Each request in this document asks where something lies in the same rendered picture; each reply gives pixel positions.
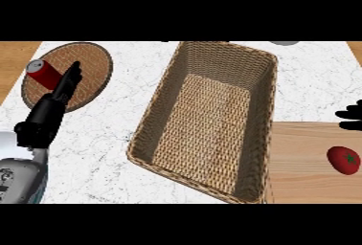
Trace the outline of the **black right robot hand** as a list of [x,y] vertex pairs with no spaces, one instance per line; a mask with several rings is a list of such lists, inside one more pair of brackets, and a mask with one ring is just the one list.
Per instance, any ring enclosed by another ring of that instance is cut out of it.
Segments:
[[342,111],[337,111],[335,116],[344,119],[339,122],[341,129],[362,131],[362,100],[348,105]]

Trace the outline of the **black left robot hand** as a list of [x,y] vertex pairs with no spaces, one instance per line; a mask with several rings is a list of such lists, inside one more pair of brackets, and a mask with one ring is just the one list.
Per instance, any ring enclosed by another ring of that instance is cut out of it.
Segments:
[[38,99],[28,117],[14,126],[16,145],[29,148],[48,148],[62,123],[65,108],[82,80],[81,63],[68,68],[54,90]]

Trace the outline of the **red tomato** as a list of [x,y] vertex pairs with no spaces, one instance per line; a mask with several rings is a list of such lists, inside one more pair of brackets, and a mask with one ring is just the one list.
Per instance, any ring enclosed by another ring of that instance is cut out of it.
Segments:
[[344,175],[351,175],[360,167],[357,153],[344,146],[332,146],[326,151],[326,158],[334,169]]

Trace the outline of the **wooden cutting board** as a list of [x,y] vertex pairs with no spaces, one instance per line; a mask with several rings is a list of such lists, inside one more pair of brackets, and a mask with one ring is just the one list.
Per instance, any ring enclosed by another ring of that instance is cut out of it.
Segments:
[[362,132],[335,122],[273,122],[267,203],[362,203],[362,167],[342,175],[326,158],[332,146],[362,158]]

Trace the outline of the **rectangular wicker basket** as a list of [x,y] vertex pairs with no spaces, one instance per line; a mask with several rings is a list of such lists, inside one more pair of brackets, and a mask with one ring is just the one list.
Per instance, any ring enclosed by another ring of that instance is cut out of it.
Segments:
[[233,204],[266,201],[277,80],[273,54],[183,41],[127,147],[127,159]]

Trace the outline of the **red can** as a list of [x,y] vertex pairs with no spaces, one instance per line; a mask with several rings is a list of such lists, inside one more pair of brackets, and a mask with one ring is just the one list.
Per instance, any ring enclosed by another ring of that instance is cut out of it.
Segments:
[[62,78],[62,75],[54,70],[51,65],[42,59],[29,61],[25,67],[25,72],[29,77],[48,89],[53,90]]

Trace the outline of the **round woven placemat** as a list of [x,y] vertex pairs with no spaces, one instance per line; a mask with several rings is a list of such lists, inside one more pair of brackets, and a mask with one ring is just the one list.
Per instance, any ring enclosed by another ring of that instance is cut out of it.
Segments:
[[[60,75],[63,75],[75,61],[81,63],[82,80],[68,102],[66,112],[79,109],[97,97],[112,76],[113,62],[107,50],[96,43],[72,42],[51,49],[35,59],[42,59]],[[20,84],[20,96],[26,106],[32,108],[42,94],[50,92],[51,90],[25,72]]]

